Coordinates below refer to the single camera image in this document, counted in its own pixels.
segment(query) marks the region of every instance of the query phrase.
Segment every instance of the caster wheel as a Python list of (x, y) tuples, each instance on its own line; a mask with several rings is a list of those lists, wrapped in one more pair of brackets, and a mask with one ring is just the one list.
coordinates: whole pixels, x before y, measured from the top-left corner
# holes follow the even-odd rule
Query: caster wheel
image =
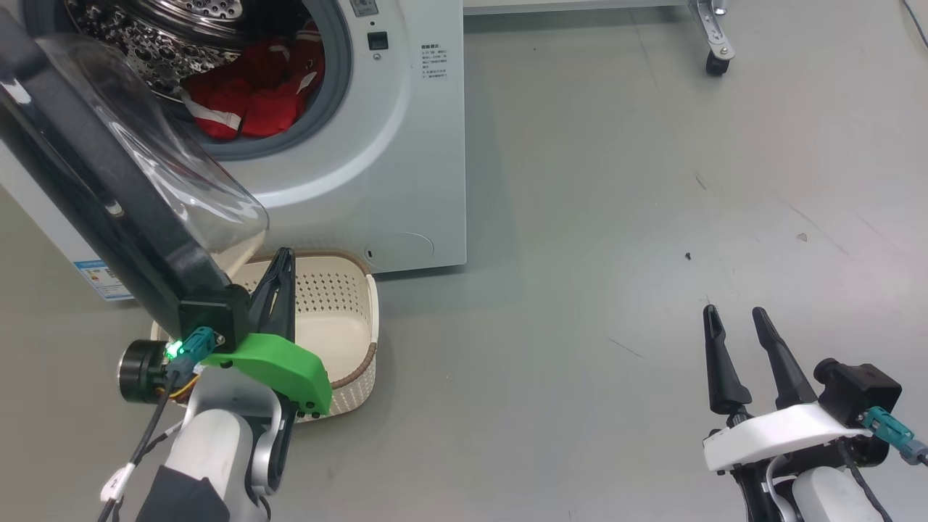
[(712, 52), (709, 52), (709, 58), (705, 61), (705, 71), (711, 76), (721, 76), (728, 72), (728, 63), (730, 59), (718, 59)]

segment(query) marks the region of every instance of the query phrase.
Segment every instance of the floor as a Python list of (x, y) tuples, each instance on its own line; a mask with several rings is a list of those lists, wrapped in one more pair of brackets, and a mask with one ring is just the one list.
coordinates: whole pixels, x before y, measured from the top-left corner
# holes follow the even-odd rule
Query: floor
[[(742, 521), (702, 461), (723, 423), (709, 302), (751, 412), (776, 395), (763, 306), (807, 372), (894, 376), (928, 437), (928, 50), (894, 2), (732, 4), (723, 79), (686, 10), (467, 20), (470, 262), (381, 281), (374, 395), (298, 430), (275, 520)], [(113, 379), (148, 319), (102, 303), (4, 192), (0, 241), (0, 499), (91, 520), (150, 415)], [(923, 519), (924, 469), (865, 473)]]

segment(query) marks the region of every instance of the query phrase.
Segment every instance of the washing machine door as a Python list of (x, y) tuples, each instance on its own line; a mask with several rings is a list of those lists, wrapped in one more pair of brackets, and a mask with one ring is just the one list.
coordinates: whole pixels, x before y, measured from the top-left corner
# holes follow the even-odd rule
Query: washing machine door
[(261, 246), (262, 205), (118, 50), (73, 34), (33, 41), (0, 9), (0, 103), (18, 159), (38, 165), (35, 182), (171, 335), (181, 299), (226, 287)]

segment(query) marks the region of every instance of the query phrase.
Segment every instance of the washing machine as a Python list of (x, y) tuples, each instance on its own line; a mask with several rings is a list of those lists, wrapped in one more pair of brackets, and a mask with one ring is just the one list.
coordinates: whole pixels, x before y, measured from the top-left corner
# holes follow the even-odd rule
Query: washing machine
[[(234, 59), (248, 41), (242, 28), (253, 26), (251, 14), (269, 2), (109, 0), (122, 8), (110, 30), (129, 27), (138, 35), (142, 27), (148, 36), (129, 48), (125, 34), (110, 31), (106, 39), (115, 34), (164, 110), (266, 208), (270, 228), (258, 254), (280, 246), (338, 250), (363, 258), (374, 272), (465, 263), (461, 0), (302, 0), (327, 62), (305, 113), (276, 136), (212, 140), (165, 79), (209, 57)], [(93, 4), (0, 0), (34, 38), (78, 27), (85, 32), (100, 16)], [(0, 142), (7, 191), (85, 275), (97, 268), (106, 277), (99, 257), (45, 198), (29, 168)]]

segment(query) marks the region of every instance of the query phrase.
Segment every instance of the red jacket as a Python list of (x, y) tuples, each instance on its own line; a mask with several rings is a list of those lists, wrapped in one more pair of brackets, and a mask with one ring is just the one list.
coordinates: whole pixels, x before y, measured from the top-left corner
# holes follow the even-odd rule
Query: red jacket
[(300, 119), (325, 70), (322, 38), (309, 21), (290, 45), (272, 38), (246, 48), (232, 63), (188, 76), (181, 99), (211, 137), (269, 137)]

